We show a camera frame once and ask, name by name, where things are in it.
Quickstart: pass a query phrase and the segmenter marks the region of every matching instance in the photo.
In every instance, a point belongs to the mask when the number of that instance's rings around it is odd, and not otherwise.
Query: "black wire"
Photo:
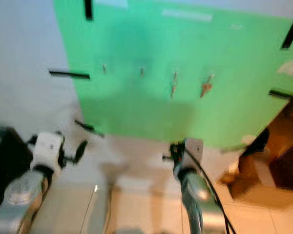
[[[194,161],[194,163],[198,166],[198,168],[200,169],[200,171],[203,173],[204,177],[206,178],[207,182],[209,183],[209,187],[212,189],[213,193],[215,194],[216,201],[217,201],[218,205],[220,206],[220,209],[222,210],[222,212],[224,214],[224,217],[225,217],[225,224],[226,224],[226,232],[227,232],[227,234],[230,234],[228,225],[230,226],[230,228],[232,230],[232,233],[233,234],[236,234],[236,232],[235,232],[232,224],[230,223],[228,217],[226,216],[226,213],[224,211],[223,205],[221,204],[221,201],[219,199],[219,196],[218,196],[218,194],[217,194],[217,192],[216,192],[213,184],[211,183],[209,177],[207,176],[206,172],[204,171],[204,169],[202,168],[202,166],[200,165],[200,163],[196,160],[196,158],[193,156],[193,154],[191,154],[189,152],[189,150],[187,150],[185,148],[185,152],[192,158],[192,160]]]

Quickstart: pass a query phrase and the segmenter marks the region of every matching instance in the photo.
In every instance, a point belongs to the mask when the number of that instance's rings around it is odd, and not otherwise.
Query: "black cable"
[[[224,214],[224,217],[225,217],[225,224],[226,224],[226,232],[227,232],[227,234],[230,234],[228,225],[230,226],[230,228],[231,228],[231,230],[232,230],[232,234],[236,234],[236,232],[235,232],[235,230],[234,230],[232,224],[230,223],[228,217],[226,216],[226,213],[225,213],[225,211],[224,211],[223,205],[221,204],[221,201],[220,201],[220,199],[219,199],[219,196],[218,196],[218,194],[217,194],[217,192],[216,192],[216,190],[215,190],[213,184],[211,183],[209,177],[207,176],[206,172],[204,171],[204,169],[202,168],[202,166],[200,165],[200,163],[196,160],[196,158],[193,156],[193,154],[191,154],[191,153],[189,152],[189,150],[187,150],[187,149],[185,148],[185,152],[186,152],[186,153],[192,158],[192,160],[194,161],[194,163],[198,166],[198,168],[200,169],[200,171],[203,173],[205,179],[206,179],[207,182],[209,183],[209,187],[211,188],[211,190],[212,190],[213,193],[215,194],[216,201],[217,201],[218,205],[220,206],[220,209],[222,210],[222,212],[223,212],[223,214]]]

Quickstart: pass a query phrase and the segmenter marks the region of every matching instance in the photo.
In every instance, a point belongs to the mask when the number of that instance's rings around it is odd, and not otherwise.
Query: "green backdrop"
[[[84,1],[54,0],[54,8],[71,71],[91,76],[74,81],[85,122],[103,133],[235,146],[287,103],[270,89],[293,93],[293,77],[276,73],[293,59],[293,44],[280,50],[291,19],[143,0],[129,0],[127,9],[95,4],[93,21]],[[173,18],[164,9],[213,17]],[[200,98],[211,73],[213,88]]]

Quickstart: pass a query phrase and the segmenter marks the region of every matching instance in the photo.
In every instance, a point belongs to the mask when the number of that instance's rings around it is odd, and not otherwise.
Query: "green board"
[[[293,45],[280,50],[291,19],[142,0],[127,9],[96,4],[93,21],[84,1],[55,0],[54,8],[71,71],[91,77],[74,81],[85,122],[103,133],[235,146],[286,104],[270,89],[293,93],[293,77],[276,73],[293,59]],[[164,16],[165,9],[212,19]],[[211,73],[213,87],[200,98]]]

